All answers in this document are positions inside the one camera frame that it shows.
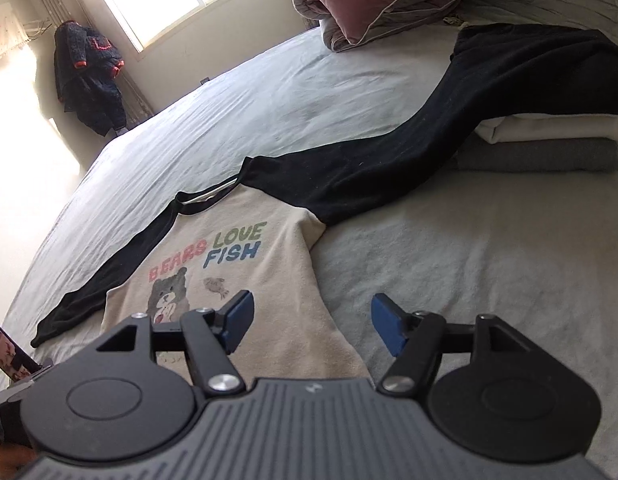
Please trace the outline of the person's left hand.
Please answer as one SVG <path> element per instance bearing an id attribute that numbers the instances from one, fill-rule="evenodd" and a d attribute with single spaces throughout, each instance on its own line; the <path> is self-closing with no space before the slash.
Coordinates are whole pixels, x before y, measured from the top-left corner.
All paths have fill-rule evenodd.
<path id="1" fill-rule="evenodd" d="M 0 446 L 0 479 L 13 479 L 26 465 L 36 460 L 37 454 L 26 446 L 4 444 Z"/>

